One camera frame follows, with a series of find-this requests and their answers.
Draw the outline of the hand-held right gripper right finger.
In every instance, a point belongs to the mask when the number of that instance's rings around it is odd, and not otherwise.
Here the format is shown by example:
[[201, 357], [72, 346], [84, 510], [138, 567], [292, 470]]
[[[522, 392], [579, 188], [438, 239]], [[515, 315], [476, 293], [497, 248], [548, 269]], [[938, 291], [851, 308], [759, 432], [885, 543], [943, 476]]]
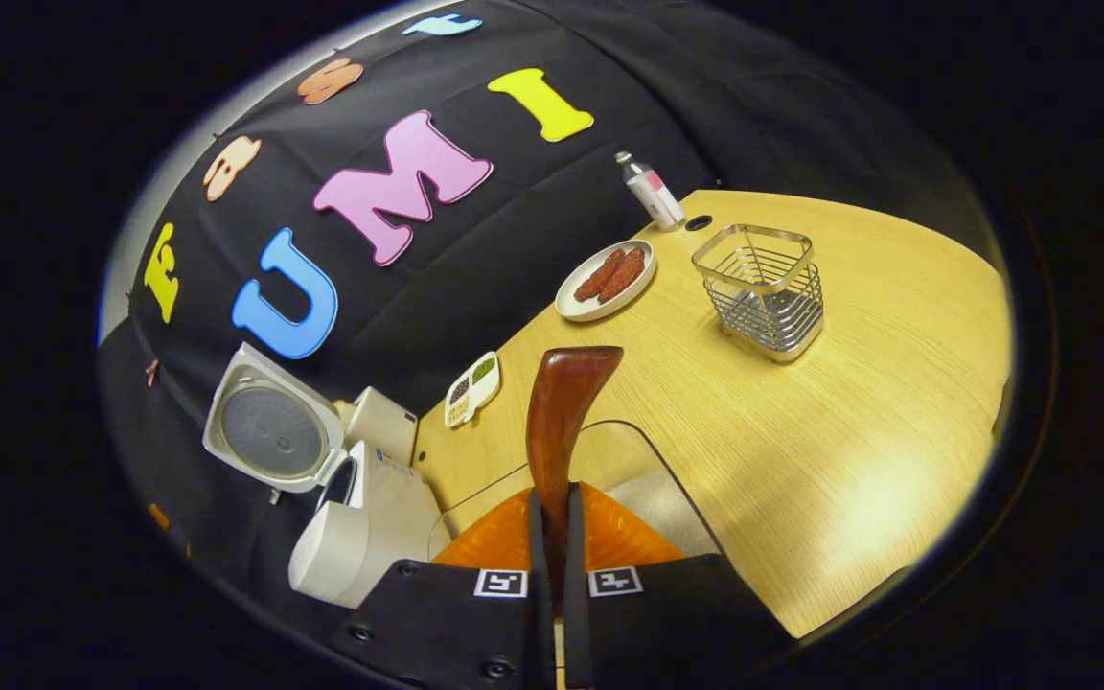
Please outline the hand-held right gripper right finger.
[[569, 689], [725, 689], [797, 641], [728, 558], [686, 556], [586, 482], [570, 485]]

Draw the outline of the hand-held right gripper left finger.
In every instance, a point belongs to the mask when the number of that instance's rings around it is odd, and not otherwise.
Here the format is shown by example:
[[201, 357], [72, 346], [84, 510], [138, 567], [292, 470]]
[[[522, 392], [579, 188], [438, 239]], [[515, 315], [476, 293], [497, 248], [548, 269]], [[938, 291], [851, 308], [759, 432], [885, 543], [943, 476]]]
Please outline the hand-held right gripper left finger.
[[553, 607], [534, 490], [507, 502], [526, 567], [402, 559], [329, 648], [374, 689], [551, 689]]

